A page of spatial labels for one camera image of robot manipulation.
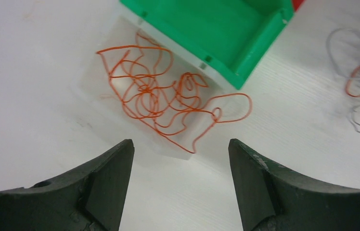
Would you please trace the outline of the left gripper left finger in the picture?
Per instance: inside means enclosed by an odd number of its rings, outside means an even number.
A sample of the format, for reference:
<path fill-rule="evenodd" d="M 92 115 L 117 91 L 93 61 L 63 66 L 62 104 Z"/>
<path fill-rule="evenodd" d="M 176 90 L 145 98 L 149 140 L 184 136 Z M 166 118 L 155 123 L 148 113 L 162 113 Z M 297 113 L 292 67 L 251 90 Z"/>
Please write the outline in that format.
<path fill-rule="evenodd" d="M 134 157 L 123 140 L 30 188 L 0 191 L 0 231 L 117 231 Z"/>

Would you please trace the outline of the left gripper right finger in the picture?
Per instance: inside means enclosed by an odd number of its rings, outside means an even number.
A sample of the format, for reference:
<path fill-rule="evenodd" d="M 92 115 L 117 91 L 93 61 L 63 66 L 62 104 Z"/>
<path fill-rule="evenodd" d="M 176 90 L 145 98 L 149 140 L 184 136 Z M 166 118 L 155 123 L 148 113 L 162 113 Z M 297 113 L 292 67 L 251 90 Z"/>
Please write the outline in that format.
<path fill-rule="evenodd" d="M 228 152 L 245 231 L 360 231 L 360 189 L 305 176 L 238 139 Z"/>

